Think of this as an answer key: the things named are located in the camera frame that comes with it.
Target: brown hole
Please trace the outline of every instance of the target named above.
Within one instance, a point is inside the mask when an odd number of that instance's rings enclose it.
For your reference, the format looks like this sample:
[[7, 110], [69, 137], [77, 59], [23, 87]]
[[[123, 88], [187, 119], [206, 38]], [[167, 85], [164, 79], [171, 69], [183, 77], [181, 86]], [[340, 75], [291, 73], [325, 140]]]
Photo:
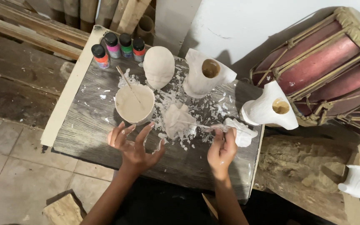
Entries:
[[138, 25], [145, 32], [150, 32], [154, 28], [154, 22], [149, 16], [142, 16]]
[[273, 111], [277, 114], [286, 114], [290, 110], [290, 106], [282, 98], [278, 98], [272, 103]]
[[207, 59], [203, 62], [202, 71], [207, 78], [214, 78], [219, 74], [220, 66], [215, 60]]

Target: white plaster cast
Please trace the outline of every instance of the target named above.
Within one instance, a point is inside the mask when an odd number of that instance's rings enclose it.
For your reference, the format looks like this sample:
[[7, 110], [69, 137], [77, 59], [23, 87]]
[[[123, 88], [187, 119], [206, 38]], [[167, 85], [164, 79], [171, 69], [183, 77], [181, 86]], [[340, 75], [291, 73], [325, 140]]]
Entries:
[[193, 98], [203, 98], [217, 85], [227, 84], [236, 79], [237, 74], [234, 71], [197, 50], [189, 49], [186, 60], [190, 71], [184, 79], [183, 88], [186, 94]]
[[152, 118], [155, 95], [148, 86], [142, 84], [130, 85], [134, 93], [128, 85], [123, 86], [116, 93], [115, 107], [124, 120], [131, 124], [142, 125]]
[[162, 46], [148, 49], [143, 66], [148, 84], [154, 89], [163, 88], [174, 75], [174, 57], [167, 48]]
[[287, 130], [298, 127], [291, 105], [276, 81], [265, 84], [263, 94], [257, 100], [243, 105], [240, 118], [251, 125], [275, 123]]
[[188, 114], [188, 106], [183, 105], [180, 109], [175, 105], [170, 105], [169, 109], [163, 116], [165, 123], [165, 131], [170, 139], [174, 139], [177, 132], [182, 132], [190, 128], [192, 125], [182, 122], [189, 122], [195, 124], [197, 120]]
[[236, 144], [238, 147], [248, 147], [252, 139], [257, 136], [257, 131], [250, 130], [247, 125], [238, 122], [236, 119], [226, 118], [224, 125], [237, 129]]
[[360, 198], [360, 166], [347, 165], [349, 168], [347, 179], [344, 183], [338, 184], [338, 189], [352, 197]]

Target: tiled floor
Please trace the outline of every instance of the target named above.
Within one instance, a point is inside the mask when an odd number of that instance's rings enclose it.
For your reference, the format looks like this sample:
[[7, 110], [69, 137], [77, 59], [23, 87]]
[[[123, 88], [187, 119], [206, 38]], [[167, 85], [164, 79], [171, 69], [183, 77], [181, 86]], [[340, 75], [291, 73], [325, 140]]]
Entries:
[[46, 200], [70, 189], [88, 212], [112, 180], [112, 169], [43, 149], [41, 134], [0, 125], [0, 225], [48, 225]]

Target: drum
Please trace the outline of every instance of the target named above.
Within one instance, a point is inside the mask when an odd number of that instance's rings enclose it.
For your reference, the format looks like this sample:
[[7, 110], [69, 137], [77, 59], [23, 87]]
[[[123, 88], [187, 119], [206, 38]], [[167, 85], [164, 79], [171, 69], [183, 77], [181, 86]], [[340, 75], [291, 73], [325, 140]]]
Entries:
[[254, 85], [276, 80], [302, 125], [320, 125], [360, 105], [360, 13], [332, 15], [272, 51], [250, 71]]

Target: dark wood tabletop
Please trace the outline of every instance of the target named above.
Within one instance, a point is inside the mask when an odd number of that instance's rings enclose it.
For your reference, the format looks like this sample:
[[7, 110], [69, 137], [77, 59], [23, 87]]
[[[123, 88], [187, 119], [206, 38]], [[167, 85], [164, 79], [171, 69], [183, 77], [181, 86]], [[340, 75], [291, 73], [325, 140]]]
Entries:
[[[161, 103], [162, 97], [159, 96], [163, 92], [169, 93], [171, 90], [183, 92], [182, 81], [188, 74], [188, 64], [184, 59], [178, 57], [175, 57], [175, 63], [175, 75], [170, 83], [161, 90], [154, 91], [156, 104]], [[110, 67], [103, 70], [92, 60], [58, 132], [54, 143], [55, 151], [114, 169], [120, 167], [122, 163], [120, 152], [110, 147], [106, 141], [106, 136], [113, 126], [117, 126], [123, 121], [115, 110], [114, 104], [114, 97], [119, 89], [120, 80], [120, 74], [115, 67], [119, 65], [123, 71], [129, 68], [130, 74], [135, 74], [136, 79], [141, 84], [146, 84], [144, 70], [138, 64], [134, 59], [124, 57], [110, 59]], [[238, 118], [238, 112], [242, 105], [248, 100], [257, 99], [261, 94], [261, 89], [234, 80], [232, 83], [215, 87], [208, 96], [202, 99], [194, 99], [184, 95], [184, 98], [179, 99], [179, 101], [189, 106], [191, 115], [197, 116], [198, 122], [211, 125], [224, 122], [226, 117]], [[106, 95], [106, 98], [102, 99], [100, 95]], [[209, 103], [213, 103], [211, 106], [215, 104], [223, 106], [225, 104], [223, 111], [226, 114], [223, 113], [224, 117], [221, 113], [212, 113], [213, 110], [210, 106], [201, 107], [203, 104], [207, 106]], [[154, 115], [153, 120], [158, 121], [160, 116], [162, 116], [160, 108], [156, 107], [156, 115]], [[136, 130], [128, 136], [128, 139], [134, 140], [143, 127], [144, 125], [137, 126]], [[250, 125], [250, 128], [256, 130], [258, 136], [253, 138], [250, 146], [238, 148], [237, 155], [229, 168], [230, 179], [238, 199], [249, 197], [259, 154], [262, 125]], [[160, 130], [159, 126], [156, 126], [156, 129], [149, 133], [145, 143], [147, 152], [156, 149], [160, 140], [159, 133], [165, 133]], [[200, 128], [197, 128], [196, 135], [190, 143], [185, 140], [180, 143], [179, 138], [174, 141], [169, 139], [169, 143], [165, 144], [166, 153], [162, 159], [143, 176], [184, 187], [213, 191], [213, 177], [206, 159], [212, 138], [213, 136], [210, 133], [204, 133]]]

